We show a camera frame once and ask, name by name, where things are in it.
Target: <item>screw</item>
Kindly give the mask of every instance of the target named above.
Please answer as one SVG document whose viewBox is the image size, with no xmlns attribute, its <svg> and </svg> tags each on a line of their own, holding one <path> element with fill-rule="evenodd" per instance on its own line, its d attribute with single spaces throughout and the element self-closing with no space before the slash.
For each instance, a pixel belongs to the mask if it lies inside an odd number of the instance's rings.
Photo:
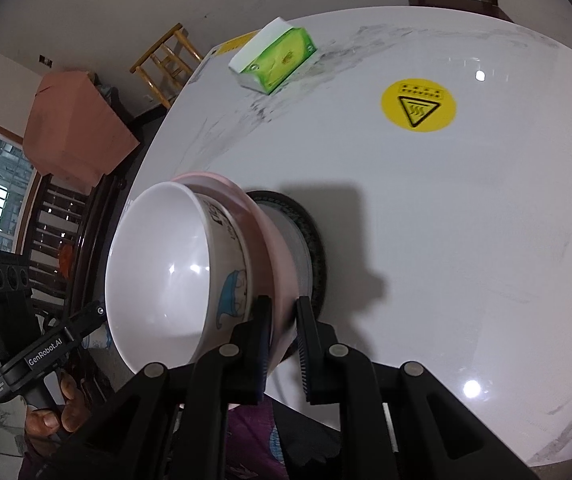
<svg viewBox="0 0 572 480">
<path fill-rule="evenodd" d="M 403 371 L 412 377 L 419 377 L 423 373 L 423 366 L 415 361 L 409 361 L 403 365 Z"/>
<path fill-rule="evenodd" d="M 163 374 L 164 370 L 165 366 L 163 366 L 161 363 L 149 363 L 146 365 L 146 368 L 144 368 L 144 375 L 154 379 L 155 377 L 159 377 L 161 374 Z"/>
<path fill-rule="evenodd" d="M 328 353 L 333 357 L 346 357 L 348 355 L 348 346 L 342 344 L 332 345 L 328 349 Z"/>
<path fill-rule="evenodd" d="M 232 343 L 226 343 L 225 345 L 221 345 L 219 347 L 219 353 L 224 357 L 233 357 L 239 354 L 239 347 L 237 345 L 233 345 Z"/>
</svg>

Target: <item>hot surface warning symbol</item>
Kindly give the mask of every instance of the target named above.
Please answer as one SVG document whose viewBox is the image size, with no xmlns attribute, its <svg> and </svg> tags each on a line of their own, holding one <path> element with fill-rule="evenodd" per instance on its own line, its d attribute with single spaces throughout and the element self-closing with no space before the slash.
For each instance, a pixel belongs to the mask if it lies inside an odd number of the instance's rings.
<svg viewBox="0 0 572 480">
<path fill-rule="evenodd" d="M 423 120 L 427 119 L 440 106 L 439 103 L 413 97 L 399 96 L 399 100 L 413 128 L 419 126 Z"/>
<path fill-rule="evenodd" d="M 448 126 L 456 113 L 447 89 L 427 79 L 403 79 L 381 96 L 381 108 L 397 126 L 414 132 L 433 132 Z"/>
</svg>

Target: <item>yellow warning sticker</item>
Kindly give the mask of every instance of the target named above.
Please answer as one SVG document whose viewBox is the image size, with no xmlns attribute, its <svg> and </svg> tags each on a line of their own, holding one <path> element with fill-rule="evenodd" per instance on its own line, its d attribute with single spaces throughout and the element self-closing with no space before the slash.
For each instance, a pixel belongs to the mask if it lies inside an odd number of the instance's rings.
<svg viewBox="0 0 572 480">
<path fill-rule="evenodd" d="M 412 132 L 434 132 L 455 118 L 457 104 L 450 92 L 428 79 L 402 79 L 381 96 L 384 115 Z"/>
<path fill-rule="evenodd" d="M 237 36 L 236 38 L 232 38 L 232 40 L 226 41 L 226 43 L 222 43 L 221 46 L 217 49 L 215 56 L 219 56 L 220 54 L 225 54 L 226 52 L 230 52 L 236 48 L 243 47 L 243 45 L 255 37 L 257 32 L 259 31 L 253 30 L 252 32 L 244 34 L 243 36 Z"/>
</svg>

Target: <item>pink cloth cover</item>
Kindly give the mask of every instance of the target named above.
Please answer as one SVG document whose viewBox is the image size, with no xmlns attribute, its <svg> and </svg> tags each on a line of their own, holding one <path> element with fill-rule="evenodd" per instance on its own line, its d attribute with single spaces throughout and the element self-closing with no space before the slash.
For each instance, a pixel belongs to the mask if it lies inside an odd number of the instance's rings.
<svg viewBox="0 0 572 480">
<path fill-rule="evenodd" d="M 138 144 L 85 72 L 43 77 L 23 137 L 23 151 L 39 173 L 90 194 Z"/>
</svg>

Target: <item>tissue box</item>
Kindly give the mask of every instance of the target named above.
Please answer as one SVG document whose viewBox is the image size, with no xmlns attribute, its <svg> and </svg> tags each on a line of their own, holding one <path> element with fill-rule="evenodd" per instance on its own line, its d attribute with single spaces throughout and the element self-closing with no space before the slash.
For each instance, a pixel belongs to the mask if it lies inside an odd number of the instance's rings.
<svg viewBox="0 0 572 480">
<path fill-rule="evenodd" d="M 304 28 L 272 20 L 230 60 L 241 86 L 271 93 L 317 48 Z"/>
</svg>

